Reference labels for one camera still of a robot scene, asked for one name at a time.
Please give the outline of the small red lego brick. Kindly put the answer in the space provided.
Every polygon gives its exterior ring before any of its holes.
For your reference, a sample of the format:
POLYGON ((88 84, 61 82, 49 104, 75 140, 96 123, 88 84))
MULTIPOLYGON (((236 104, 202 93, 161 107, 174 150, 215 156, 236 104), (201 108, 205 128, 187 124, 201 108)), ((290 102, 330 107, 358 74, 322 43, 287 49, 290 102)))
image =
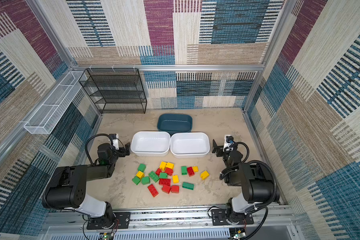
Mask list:
POLYGON ((162 170, 160 168, 158 168, 155 172, 155 174, 159 177, 160 174, 162 173, 162 170))

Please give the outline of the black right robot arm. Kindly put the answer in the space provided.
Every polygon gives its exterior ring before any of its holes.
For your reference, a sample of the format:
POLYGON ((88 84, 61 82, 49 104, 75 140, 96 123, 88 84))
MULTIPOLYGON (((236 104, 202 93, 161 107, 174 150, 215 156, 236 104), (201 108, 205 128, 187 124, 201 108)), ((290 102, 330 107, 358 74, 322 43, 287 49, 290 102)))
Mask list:
POLYGON ((233 136, 228 135, 222 146, 213 140, 212 153, 221 157, 226 166, 219 179, 228 186, 241 187, 241 193, 226 203, 225 212, 212 218, 219 218, 229 225, 252 224, 252 214, 279 201, 276 174, 266 163, 248 160, 250 149, 247 144, 235 142, 233 136))

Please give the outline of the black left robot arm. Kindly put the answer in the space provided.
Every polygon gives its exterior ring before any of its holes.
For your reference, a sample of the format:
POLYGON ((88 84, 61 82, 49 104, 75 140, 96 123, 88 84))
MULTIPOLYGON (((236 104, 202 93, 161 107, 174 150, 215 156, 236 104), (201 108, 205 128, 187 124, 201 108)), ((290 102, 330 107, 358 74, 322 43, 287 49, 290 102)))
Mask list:
POLYGON ((68 210, 88 217, 87 230, 127 229, 130 213, 115 213, 109 202, 100 201, 86 192, 87 182, 110 178, 119 158, 130 155, 130 143, 123 144, 116 134, 105 135, 108 143, 98 146, 98 158, 93 161, 88 147, 88 165, 66 166, 55 169, 42 195, 46 209, 68 210))

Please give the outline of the long red lego brick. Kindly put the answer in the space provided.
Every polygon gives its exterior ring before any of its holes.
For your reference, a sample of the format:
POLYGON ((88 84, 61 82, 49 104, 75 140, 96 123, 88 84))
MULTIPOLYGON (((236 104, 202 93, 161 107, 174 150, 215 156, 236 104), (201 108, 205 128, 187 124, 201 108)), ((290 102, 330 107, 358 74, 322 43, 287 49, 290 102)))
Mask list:
POLYGON ((153 198, 155 198, 159 194, 159 192, 157 191, 156 187, 153 184, 148 186, 148 190, 150 191, 153 198))

